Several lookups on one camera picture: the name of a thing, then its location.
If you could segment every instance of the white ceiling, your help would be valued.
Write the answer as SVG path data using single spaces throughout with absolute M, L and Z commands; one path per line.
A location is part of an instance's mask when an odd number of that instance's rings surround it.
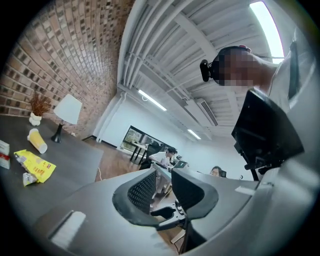
M 134 13 L 130 36 L 122 39 L 121 47 L 127 47 L 124 61 L 119 60 L 124 65 L 118 72 L 118 86 L 184 133 L 192 129 L 205 140 L 230 137 L 248 88 L 218 86 L 213 80 L 205 83 L 199 65 L 202 59 L 211 62 L 220 49 L 234 45 L 246 45 L 255 54 L 270 56 L 264 33 L 249 8 L 251 2 L 146 1 Z M 133 26 L 131 22 L 129 19 L 127 26 Z M 167 111 L 142 101 L 137 90 L 153 97 Z M 185 101 L 197 98 L 206 100 L 218 126 L 203 127 L 187 112 Z

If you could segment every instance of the white wall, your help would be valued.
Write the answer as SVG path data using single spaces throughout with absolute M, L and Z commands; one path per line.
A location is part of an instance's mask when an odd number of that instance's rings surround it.
M 214 166 L 226 171 L 229 179 L 253 181 L 250 170 L 245 170 L 246 161 L 234 148 L 233 138 L 216 137 L 213 141 L 189 141 L 186 144 L 183 160 L 187 161 L 190 169 L 209 174 Z
M 175 147 L 179 154 L 183 153 L 188 140 L 178 128 L 159 120 L 156 115 L 129 97 L 121 104 L 101 138 L 103 141 L 119 147 L 130 126 Z

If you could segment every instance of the yellow snack bag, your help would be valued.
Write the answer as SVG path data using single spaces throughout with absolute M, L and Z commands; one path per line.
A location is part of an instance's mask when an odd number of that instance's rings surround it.
M 36 178 L 36 182 L 44 183 L 54 172 L 56 166 L 26 149 L 14 152 L 17 161 Z

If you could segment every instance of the ceiling light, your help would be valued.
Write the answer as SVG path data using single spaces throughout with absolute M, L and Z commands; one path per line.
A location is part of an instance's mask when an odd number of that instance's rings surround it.
M 282 62 L 284 60 L 284 50 L 282 48 L 277 26 L 268 8 L 261 1 L 251 3 L 250 8 L 252 9 L 254 15 L 258 19 L 263 29 L 263 32 L 265 34 L 266 40 L 270 48 L 271 56 L 278 57 L 273 58 L 272 62 L 275 64 Z
M 194 137 L 196 137 L 198 140 L 201 140 L 201 138 L 196 135 L 192 130 L 188 129 L 188 132 L 191 133 Z
M 161 106 L 158 102 L 156 102 L 153 98 L 151 98 L 148 94 L 146 94 L 145 92 L 143 92 L 142 90 L 139 90 L 138 93 L 140 93 L 142 96 L 146 97 L 149 101 L 151 101 L 153 104 L 155 104 L 156 106 L 158 106 L 160 109 L 162 109 L 163 111 L 167 111 L 167 109 L 165 109 L 163 106 Z

